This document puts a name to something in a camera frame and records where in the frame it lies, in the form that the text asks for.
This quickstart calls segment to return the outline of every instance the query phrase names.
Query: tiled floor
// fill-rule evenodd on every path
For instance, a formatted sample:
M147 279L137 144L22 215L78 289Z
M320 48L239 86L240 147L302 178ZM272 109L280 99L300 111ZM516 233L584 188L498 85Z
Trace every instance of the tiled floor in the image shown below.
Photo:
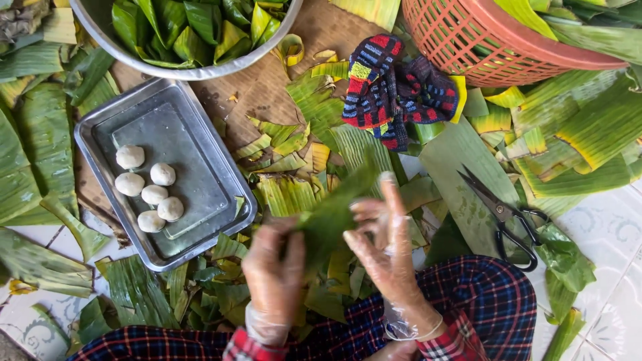
M88 225L105 234L109 228L91 215ZM639 361L642 349L636 341L642 334L642 181L633 186L586 198L577 207L555 220L576 241L597 266L598 281L580 293L575 307L587 322L565 352L562 361ZM64 227L15 227L34 242L81 260L80 248ZM133 254L133 248L119 250L112 241L93 260L114 259ZM550 308L544 289L544 269L529 274L539 304L533 361L540 361L555 333L544 313ZM95 281L96 292L108 294L104 279ZM0 289L0 328L30 354L43 361L64 359L65 342L30 308L42 304L68 330L87 299L47 291L11 296Z

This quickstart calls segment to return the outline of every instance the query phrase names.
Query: plastic glove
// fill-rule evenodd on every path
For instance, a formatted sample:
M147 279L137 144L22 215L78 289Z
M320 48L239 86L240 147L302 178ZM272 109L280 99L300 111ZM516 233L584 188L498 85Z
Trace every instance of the plastic glove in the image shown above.
M367 199L351 206L360 224L343 237L357 255L386 303L385 315L395 334L427 341L447 330L442 316L427 302L415 280L407 212L394 173L381 175L385 202ZM374 235L374 244L366 233Z
M414 341L392 341L364 361L417 361L421 358Z
M287 236L296 223L284 218L259 228L241 264L252 296L245 308L245 326L248 335L263 345L283 346L299 309L305 246L302 233Z

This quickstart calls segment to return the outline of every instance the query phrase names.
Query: plaid pants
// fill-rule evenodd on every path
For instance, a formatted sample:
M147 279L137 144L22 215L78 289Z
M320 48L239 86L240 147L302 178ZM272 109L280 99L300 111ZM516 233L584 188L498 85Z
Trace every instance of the plaid pants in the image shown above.
M440 313L460 310L491 360L529 361L537 305L516 267L485 256L460 256L417 274L426 299ZM326 320L301 344L288 344L287 360L363 360L388 340L383 299L375 294L346 310L348 324ZM128 326L87 344L68 361L220 360L231 333Z

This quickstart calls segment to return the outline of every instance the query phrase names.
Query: scissors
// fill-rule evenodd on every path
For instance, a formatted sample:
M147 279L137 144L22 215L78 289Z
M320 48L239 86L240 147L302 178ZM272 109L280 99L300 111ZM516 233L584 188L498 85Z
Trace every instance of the scissors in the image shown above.
M522 241L519 237L514 235L513 232L506 228L506 222L508 222L508 220L510 220L512 217L517 218L526 229L526 233L528 233L528 237L531 239L532 243L534 245L542 245L537 237L537 234L535 233L535 230L528 223L523 213L538 216L544 219L546 222L548 222L548 216L543 212L537 211L535 209L525 207L520 208L519 211L513 209L508 204L502 202L497 196L492 194L488 187L486 187L479 180L479 178L475 177L475 175L468 169L468 167L464 166L464 170L466 171L467 175L463 174L460 171L457 172L473 189L473 191L477 194L481 201L490 209L495 218L497 218L498 230L495 234L495 241L497 243L497 250L501 258L504 261L509 262L503 241L503 236L506 236L511 242L516 244L519 248L523 249L530 259L530 264L526 268L520 269L523 272L531 272L535 270L535 268L537 268L537 257L535 256L535 252L533 252L533 250L527 244L525 244L524 241Z

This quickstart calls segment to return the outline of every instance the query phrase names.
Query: colorful towel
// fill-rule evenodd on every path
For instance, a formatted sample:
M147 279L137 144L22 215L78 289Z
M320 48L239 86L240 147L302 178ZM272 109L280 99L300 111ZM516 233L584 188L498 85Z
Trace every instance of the colorful towel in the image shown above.
M350 56L350 86L343 120L365 129L390 150L408 148L405 123L450 121L459 97L455 84L424 57L395 64L404 44L394 35L365 39Z

